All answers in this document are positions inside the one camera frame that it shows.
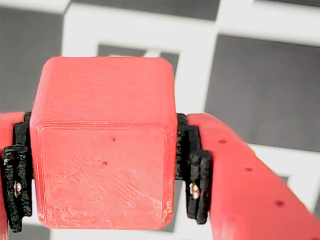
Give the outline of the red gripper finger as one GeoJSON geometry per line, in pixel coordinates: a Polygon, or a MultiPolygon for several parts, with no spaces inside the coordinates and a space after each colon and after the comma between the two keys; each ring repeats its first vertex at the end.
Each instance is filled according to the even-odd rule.
{"type": "Polygon", "coordinates": [[[215,240],[317,240],[320,222],[283,180],[212,115],[177,116],[175,177],[186,213],[215,240]]]}
{"type": "Polygon", "coordinates": [[[23,217],[32,216],[33,164],[30,112],[0,115],[0,238],[22,231],[23,217]]]}

